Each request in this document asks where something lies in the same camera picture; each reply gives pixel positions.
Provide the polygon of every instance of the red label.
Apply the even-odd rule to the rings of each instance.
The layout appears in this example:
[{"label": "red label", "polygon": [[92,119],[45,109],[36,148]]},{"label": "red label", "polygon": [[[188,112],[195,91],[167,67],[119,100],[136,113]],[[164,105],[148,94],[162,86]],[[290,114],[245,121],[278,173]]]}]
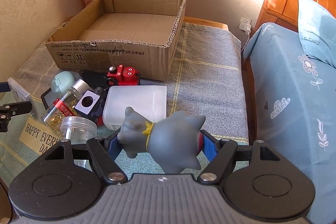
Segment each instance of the red label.
[{"label": "red label", "polygon": [[198,153],[201,152],[201,150],[203,149],[203,134],[201,132],[198,133]]},{"label": "red label", "polygon": [[68,117],[68,116],[75,116],[75,114],[70,110],[70,108],[68,108],[68,106],[60,99],[56,99],[53,102],[54,106],[58,108],[58,110],[60,112],[62,112],[64,114],[64,116]]}]

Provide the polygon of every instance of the red toy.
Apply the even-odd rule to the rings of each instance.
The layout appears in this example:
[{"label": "red toy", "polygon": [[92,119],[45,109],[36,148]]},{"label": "red toy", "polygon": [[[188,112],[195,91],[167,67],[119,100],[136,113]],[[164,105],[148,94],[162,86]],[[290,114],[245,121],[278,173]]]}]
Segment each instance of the red toy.
[{"label": "red toy", "polygon": [[124,68],[124,65],[119,65],[118,67],[111,66],[107,77],[106,84],[109,86],[140,84],[139,71],[136,71],[133,67]]}]

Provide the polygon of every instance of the plaid blanket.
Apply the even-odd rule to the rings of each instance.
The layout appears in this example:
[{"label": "plaid blanket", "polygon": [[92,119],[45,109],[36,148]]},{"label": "plaid blanket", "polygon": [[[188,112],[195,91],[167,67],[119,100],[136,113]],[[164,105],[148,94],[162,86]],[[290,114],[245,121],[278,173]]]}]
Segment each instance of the plaid blanket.
[{"label": "plaid blanket", "polygon": [[[228,31],[184,23],[169,79],[166,82],[142,79],[141,84],[167,86],[167,115],[178,110],[190,115],[206,115],[203,129],[218,139],[229,138],[247,145],[240,48],[241,42]],[[40,115],[45,111],[40,95],[59,72],[41,44],[13,77],[31,93]],[[14,98],[7,93],[0,105],[11,102]],[[0,177],[7,185],[38,157],[19,140],[26,119],[27,115],[12,118],[8,132],[0,134]],[[98,136],[107,137],[111,133],[105,126],[98,129]],[[209,163],[202,152],[198,159],[202,168]],[[116,163],[128,177],[133,173],[162,173],[148,153],[129,159],[122,151]],[[186,169],[184,173],[197,176],[200,171]]]}]

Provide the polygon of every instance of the plastic jar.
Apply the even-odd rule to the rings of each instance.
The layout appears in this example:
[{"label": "plastic jar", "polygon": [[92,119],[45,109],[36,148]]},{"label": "plastic jar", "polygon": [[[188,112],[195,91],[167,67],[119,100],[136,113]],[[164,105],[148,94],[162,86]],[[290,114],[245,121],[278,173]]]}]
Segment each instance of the plastic jar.
[{"label": "plastic jar", "polygon": [[[78,116],[63,118],[60,130],[65,139],[71,140],[71,144],[86,143],[87,140],[97,137],[97,125]],[[78,166],[85,167],[86,160],[74,160],[74,162]]]}]

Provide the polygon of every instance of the white plastic container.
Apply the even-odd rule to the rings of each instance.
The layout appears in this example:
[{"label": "white plastic container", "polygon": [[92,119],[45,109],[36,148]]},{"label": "white plastic container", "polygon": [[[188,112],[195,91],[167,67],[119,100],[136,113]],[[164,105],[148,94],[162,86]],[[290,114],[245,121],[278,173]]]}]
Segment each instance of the white plastic container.
[{"label": "white plastic container", "polygon": [[126,85],[112,86],[107,95],[103,112],[106,127],[113,130],[113,125],[121,125],[125,119],[126,107],[152,122],[159,122],[167,117],[167,87],[162,85]]}]

